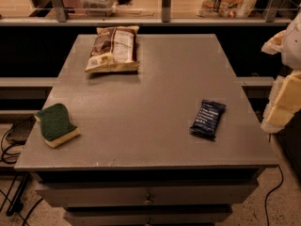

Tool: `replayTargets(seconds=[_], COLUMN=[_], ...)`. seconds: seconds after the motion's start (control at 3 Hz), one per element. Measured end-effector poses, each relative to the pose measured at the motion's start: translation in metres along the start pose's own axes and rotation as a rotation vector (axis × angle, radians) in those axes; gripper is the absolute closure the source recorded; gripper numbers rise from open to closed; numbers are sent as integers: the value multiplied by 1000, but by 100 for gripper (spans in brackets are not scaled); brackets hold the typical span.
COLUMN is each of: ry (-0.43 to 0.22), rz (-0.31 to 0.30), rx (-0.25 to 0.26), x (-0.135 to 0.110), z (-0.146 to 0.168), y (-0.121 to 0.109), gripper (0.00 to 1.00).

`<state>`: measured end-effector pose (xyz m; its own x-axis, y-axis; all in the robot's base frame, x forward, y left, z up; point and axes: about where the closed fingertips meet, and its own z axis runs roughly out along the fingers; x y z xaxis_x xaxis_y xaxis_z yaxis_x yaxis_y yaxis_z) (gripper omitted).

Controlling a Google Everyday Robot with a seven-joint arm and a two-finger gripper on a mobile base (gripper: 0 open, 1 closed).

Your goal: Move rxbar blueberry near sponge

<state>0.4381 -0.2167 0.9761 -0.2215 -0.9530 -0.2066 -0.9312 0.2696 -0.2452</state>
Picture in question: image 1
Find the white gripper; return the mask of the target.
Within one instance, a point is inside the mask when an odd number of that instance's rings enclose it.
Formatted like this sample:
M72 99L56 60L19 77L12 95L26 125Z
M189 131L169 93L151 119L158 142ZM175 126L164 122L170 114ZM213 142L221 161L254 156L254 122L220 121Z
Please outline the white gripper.
M301 13L268 40L261 50L269 55L281 52L282 63L293 70L301 70ZM269 103L263 112L261 129L270 134L282 130L301 109L301 71L278 76L269 94Z

